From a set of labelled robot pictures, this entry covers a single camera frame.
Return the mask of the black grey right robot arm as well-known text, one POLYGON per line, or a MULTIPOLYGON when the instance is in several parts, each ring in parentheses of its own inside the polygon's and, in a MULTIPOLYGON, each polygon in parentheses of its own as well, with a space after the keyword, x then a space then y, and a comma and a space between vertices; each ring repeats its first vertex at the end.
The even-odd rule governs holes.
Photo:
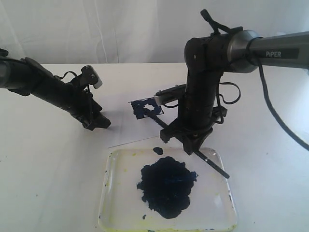
POLYGON ((260 37, 252 30, 192 38, 184 49, 188 68, 186 84, 154 96, 158 105, 178 101, 177 118, 160 132, 160 138, 180 139, 187 154, 198 151, 222 124, 227 110, 221 106, 220 79, 225 72, 251 73, 258 66, 306 69, 309 66, 309 34, 300 32, 260 37))

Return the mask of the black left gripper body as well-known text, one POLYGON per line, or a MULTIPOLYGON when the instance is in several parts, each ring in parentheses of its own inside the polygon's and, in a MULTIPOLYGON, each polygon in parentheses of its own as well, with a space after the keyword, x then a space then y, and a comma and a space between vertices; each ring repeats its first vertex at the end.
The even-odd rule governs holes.
POLYGON ((67 91, 67 112, 88 130, 92 117, 97 115, 92 112, 92 93, 75 87, 67 87, 67 91))

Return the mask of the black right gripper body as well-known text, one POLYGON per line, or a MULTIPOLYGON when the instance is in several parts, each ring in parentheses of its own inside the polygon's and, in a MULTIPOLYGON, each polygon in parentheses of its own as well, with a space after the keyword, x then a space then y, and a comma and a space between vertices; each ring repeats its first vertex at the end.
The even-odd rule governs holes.
POLYGON ((227 114, 223 106, 190 109, 184 101, 178 102, 177 118, 169 125, 169 138, 196 140, 207 137, 214 124, 222 124, 227 114))

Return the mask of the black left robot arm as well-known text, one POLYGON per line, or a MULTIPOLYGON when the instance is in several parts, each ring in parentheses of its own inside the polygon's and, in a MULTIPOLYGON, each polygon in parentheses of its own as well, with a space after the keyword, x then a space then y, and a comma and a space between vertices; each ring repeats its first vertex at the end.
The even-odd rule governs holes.
POLYGON ((34 95, 68 112, 85 129, 106 129, 111 121, 102 114, 102 107, 93 99, 90 87, 98 89, 102 80, 91 65, 82 67, 81 74, 64 83, 63 76, 52 74, 31 59, 10 58, 5 49, 0 51, 0 87, 21 96, 34 95))

